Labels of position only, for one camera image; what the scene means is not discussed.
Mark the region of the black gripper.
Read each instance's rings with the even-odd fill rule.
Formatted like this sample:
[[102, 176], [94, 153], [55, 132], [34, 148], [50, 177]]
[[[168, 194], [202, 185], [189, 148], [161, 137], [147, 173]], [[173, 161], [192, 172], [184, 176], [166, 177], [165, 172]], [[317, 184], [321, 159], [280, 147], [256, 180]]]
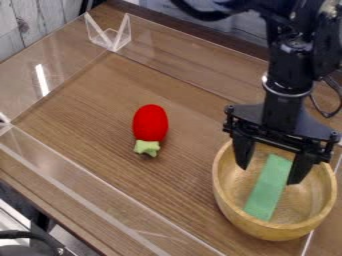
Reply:
[[313, 165], [329, 162], [340, 133], [318, 122], [305, 107], [310, 90], [298, 93], [266, 90], [258, 104], [228, 105], [224, 131], [233, 138], [236, 162], [246, 170], [256, 144], [289, 150], [296, 154], [288, 184], [296, 185], [308, 176]]

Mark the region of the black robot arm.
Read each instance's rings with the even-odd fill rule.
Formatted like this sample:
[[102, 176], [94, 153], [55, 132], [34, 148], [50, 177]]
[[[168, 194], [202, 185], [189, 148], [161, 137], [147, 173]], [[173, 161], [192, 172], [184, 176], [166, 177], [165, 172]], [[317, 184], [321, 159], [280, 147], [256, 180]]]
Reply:
[[202, 11], [186, 0], [172, 0], [190, 16], [218, 21], [254, 11], [266, 23], [269, 68], [262, 77], [265, 100], [225, 109], [224, 131], [233, 139], [236, 161], [248, 168], [256, 144], [265, 143], [296, 154], [288, 183], [304, 181], [313, 167], [332, 159], [341, 133], [321, 123], [306, 109], [316, 83], [342, 87], [332, 74], [342, 66], [342, 0], [212, 0]]

